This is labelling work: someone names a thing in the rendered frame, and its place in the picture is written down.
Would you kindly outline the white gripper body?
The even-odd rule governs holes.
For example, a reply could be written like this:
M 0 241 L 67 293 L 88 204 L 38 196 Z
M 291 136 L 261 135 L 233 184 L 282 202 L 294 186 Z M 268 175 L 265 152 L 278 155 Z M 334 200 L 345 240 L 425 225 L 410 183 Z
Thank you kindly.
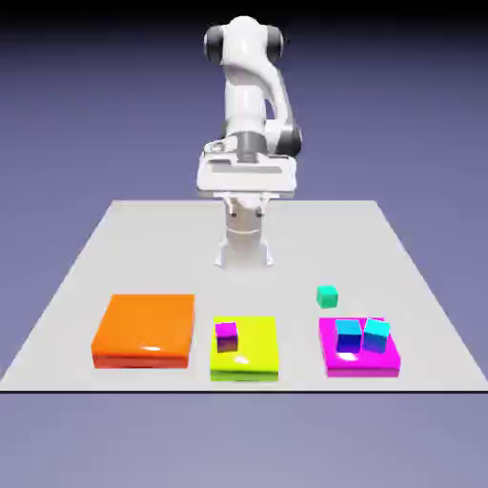
M 202 194 L 269 193 L 293 195 L 296 189 L 294 158 L 259 153 L 254 163 L 238 162 L 235 152 L 200 154 L 196 188 Z

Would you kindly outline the small green cube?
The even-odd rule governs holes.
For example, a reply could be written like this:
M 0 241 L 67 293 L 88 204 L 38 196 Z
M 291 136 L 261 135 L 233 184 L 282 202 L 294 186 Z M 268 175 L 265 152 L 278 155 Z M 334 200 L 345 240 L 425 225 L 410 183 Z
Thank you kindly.
M 338 291 L 334 285 L 319 285 L 316 288 L 316 302 L 321 309 L 335 308 L 338 303 Z

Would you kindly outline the small purple cube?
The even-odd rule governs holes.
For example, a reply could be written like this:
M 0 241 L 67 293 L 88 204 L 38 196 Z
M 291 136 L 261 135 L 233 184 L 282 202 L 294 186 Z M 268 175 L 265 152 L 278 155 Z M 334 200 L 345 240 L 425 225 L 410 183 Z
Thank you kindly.
M 214 326 L 216 349 L 219 353 L 236 352 L 238 349 L 238 329 L 236 323 L 219 322 Z

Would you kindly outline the small blue cube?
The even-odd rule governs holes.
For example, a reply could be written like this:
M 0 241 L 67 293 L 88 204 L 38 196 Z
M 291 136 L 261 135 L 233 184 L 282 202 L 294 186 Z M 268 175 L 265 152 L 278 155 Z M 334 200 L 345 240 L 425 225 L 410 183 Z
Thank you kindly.
M 360 322 L 355 318 L 338 318 L 335 321 L 336 351 L 338 353 L 358 353 L 362 340 Z

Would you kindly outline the small cyan cube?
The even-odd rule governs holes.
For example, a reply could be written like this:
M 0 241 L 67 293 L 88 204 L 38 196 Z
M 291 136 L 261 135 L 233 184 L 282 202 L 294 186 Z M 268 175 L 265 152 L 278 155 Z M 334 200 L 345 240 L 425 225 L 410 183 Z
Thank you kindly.
M 389 322 L 369 317 L 363 329 L 363 349 L 369 352 L 383 354 L 390 335 Z

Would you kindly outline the large yellow box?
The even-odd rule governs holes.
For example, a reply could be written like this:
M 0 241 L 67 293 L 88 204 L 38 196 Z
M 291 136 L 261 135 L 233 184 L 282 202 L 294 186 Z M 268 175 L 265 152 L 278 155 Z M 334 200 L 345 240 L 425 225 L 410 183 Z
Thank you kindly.
M 237 349 L 217 351 L 217 325 L 234 323 Z M 273 316 L 217 315 L 213 318 L 211 381 L 278 381 L 279 355 Z

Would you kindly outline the large orange box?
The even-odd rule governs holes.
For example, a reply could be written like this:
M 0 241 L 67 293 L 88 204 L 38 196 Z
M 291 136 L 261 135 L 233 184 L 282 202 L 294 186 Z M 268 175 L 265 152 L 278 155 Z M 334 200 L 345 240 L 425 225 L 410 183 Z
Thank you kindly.
M 113 295 L 91 343 L 97 369 L 186 369 L 193 295 Z

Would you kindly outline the large magenta box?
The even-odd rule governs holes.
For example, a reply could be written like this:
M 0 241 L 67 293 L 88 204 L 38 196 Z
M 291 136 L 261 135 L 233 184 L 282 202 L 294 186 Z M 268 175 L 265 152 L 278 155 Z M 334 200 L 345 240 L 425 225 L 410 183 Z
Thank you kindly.
M 383 354 L 363 349 L 363 329 L 369 318 L 385 320 L 383 317 L 322 317 L 318 323 L 319 340 L 329 377 L 396 377 L 400 371 L 400 355 L 392 338 L 391 330 Z M 358 353 L 338 353 L 336 351 L 336 326 L 338 318 L 355 318 L 360 322 L 362 340 Z

